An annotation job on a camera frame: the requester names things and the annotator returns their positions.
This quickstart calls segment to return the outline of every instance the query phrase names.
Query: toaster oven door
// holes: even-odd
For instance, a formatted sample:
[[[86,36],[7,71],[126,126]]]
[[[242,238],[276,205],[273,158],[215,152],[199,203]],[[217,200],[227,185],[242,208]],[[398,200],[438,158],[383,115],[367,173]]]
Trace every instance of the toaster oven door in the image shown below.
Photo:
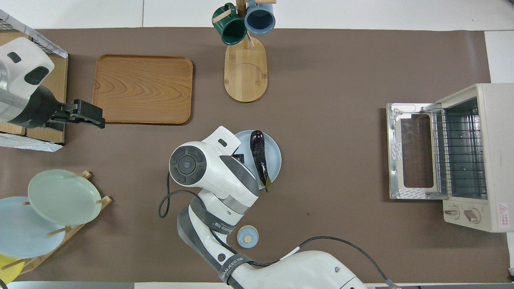
[[[438,168],[438,103],[389,103],[387,105],[390,197],[398,199],[447,199],[444,170]]]

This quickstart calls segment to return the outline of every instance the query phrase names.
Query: oven knob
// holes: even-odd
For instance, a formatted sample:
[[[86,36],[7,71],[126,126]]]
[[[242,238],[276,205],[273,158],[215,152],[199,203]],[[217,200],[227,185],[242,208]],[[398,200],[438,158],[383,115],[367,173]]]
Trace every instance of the oven knob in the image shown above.
[[[461,216],[461,213],[459,213],[456,206],[452,206],[451,210],[445,210],[445,215],[450,215],[453,216],[454,219],[458,219],[458,217]]]
[[[465,210],[464,215],[472,223],[480,223],[480,212],[477,209]]]

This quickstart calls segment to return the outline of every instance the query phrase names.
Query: velcro strap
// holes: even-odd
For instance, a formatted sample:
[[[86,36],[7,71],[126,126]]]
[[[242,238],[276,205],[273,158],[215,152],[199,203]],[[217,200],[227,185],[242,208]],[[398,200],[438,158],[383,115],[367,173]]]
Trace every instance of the velcro strap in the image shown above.
[[[229,257],[223,264],[222,267],[219,269],[219,278],[223,280],[224,283],[228,282],[228,278],[232,275],[234,270],[243,265],[244,263],[248,263],[250,261],[253,261],[248,256],[244,254],[236,254],[231,257]]]
[[[235,226],[227,224],[222,219],[216,217],[215,215],[209,213],[198,201],[194,198],[191,203],[191,209],[198,216],[198,218],[206,224],[209,228],[215,230],[218,233],[228,235],[234,231]]]

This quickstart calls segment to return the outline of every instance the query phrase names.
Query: mug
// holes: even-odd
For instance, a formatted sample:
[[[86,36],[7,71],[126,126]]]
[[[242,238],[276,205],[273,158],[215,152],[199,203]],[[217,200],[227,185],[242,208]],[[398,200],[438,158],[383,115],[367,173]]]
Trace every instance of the mug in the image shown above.
[[[214,11],[212,18],[223,14],[224,12],[231,10],[230,15],[224,17],[212,25],[218,31],[222,37],[223,43],[227,45],[234,45],[243,40],[246,36],[245,21],[239,17],[235,9],[234,4],[226,3],[223,7],[219,7]]]
[[[270,33],[275,27],[273,4],[256,4],[255,0],[249,0],[249,4],[245,17],[246,29],[256,35]]]

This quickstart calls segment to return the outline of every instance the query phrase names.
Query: yellow plate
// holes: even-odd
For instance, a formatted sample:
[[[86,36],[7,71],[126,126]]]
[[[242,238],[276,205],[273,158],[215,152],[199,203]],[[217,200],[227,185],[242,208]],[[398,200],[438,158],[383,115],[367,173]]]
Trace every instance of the yellow plate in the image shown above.
[[[16,264],[10,268],[7,268],[5,270],[2,270],[2,267],[8,264],[11,264],[12,262],[18,261],[19,259],[6,257],[3,255],[0,255],[0,279],[5,282],[5,284],[11,283],[23,269],[23,266],[25,266],[25,262],[22,262],[20,264]]]

